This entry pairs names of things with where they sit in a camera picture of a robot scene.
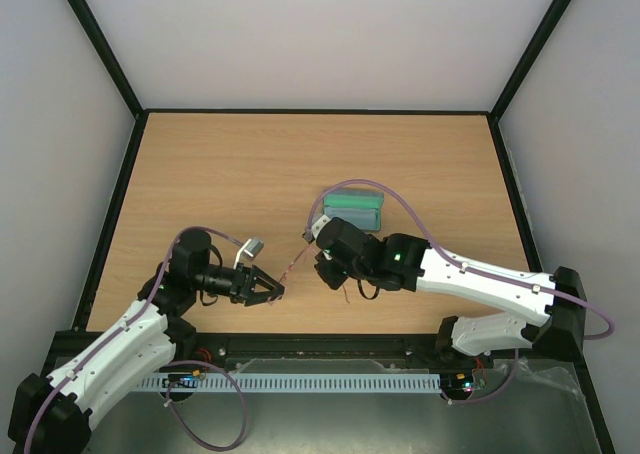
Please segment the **metal tray foreground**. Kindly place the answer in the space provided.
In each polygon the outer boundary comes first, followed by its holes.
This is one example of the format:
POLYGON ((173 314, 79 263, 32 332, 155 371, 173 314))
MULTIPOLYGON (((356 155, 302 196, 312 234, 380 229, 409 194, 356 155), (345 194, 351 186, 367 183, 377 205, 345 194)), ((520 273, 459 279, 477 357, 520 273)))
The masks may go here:
POLYGON ((90 453, 606 453, 570 370, 490 379, 496 396, 417 393, 135 393, 90 453))

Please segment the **black aluminium frame rail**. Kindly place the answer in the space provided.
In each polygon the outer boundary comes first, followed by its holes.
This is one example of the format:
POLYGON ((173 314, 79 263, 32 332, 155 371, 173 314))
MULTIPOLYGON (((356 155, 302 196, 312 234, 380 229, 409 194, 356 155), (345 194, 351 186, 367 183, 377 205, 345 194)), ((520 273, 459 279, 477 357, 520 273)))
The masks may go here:
POLYGON ((436 373, 470 371, 480 361, 491 367, 511 359, 507 349, 492 349, 467 357, 438 351, 435 334, 312 335, 199 333, 178 348, 179 359, 207 360, 230 371, 251 360, 302 361, 371 360, 385 367, 427 369, 436 373))

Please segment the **grey glasses case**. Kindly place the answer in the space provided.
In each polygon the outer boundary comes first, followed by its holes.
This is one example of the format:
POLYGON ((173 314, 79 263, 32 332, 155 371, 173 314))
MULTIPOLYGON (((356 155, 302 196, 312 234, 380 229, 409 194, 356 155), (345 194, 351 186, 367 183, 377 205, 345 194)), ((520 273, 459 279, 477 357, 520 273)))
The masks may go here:
POLYGON ((383 205, 382 192, 364 188, 341 187, 325 194, 321 200, 324 215, 341 218, 370 232, 381 229, 383 205))

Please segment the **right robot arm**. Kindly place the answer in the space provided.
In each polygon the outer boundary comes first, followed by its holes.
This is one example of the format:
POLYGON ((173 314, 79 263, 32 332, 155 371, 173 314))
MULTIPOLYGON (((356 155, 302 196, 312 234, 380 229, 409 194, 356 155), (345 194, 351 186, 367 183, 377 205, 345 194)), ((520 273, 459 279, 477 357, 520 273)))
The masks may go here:
POLYGON ((395 233, 383 239, 339 218, 321 216, 308 239, 319 249, 314 268, 331 289, 347 279, 376 292, 446 294, 494 308, 483 317, 442 320, 436 353, 455 366, 467 357, 505 349, 577 362, 582 358, 586 310, 579 274, 520 272, 439 252, 426 239, 395 233))

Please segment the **pink translucent sunglasses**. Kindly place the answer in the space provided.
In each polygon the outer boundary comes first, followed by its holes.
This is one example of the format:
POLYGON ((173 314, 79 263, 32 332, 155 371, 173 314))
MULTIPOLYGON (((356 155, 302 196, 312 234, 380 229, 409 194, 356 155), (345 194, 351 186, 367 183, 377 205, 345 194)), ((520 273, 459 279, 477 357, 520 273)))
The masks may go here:
MULTIPOLYGON (((289 263, 285 271, 279 278, 279 283, 285 288, 289 287, 291 280, 296 280, 296 275, 305 271, 305 263, 308 258, 314 258, 317 254, 323 256, 322 250, 318 249, 315 245, 309 244, 304 247, 296 257, 289 263)), ((297 300, 304 299, 306 301, 311 300, 319 291, 316 288, 310 288, 307 285, 297 284, 294 282, 294 298, 297 300)))

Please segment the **light blue cleaning cloth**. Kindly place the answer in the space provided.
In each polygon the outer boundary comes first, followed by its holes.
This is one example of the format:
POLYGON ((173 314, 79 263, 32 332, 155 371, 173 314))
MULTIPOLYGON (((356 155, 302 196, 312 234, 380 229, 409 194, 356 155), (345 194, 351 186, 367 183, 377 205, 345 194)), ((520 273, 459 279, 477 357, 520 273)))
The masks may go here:
POLYGON ((338 217, 363 231, 378 232, 381 229, 381 214, 377 208, 351 208, 325 206, 323 214, 338 217))

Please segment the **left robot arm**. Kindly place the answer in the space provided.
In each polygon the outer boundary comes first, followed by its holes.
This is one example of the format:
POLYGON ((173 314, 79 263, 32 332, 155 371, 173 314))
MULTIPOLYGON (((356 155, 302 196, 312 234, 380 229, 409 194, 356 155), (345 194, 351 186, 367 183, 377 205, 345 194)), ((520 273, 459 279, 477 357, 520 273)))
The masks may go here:
POLYGON ((8 436, 25 453, 80 453, 104 417, 153 372, 195 365, 196 329, 183 315, 198 297, 244 307, 269 303, 284 287, 255 265, 226 267, 214 230, 188 227, 126 312, 87 348, 46 376, 18 386, 8 436))

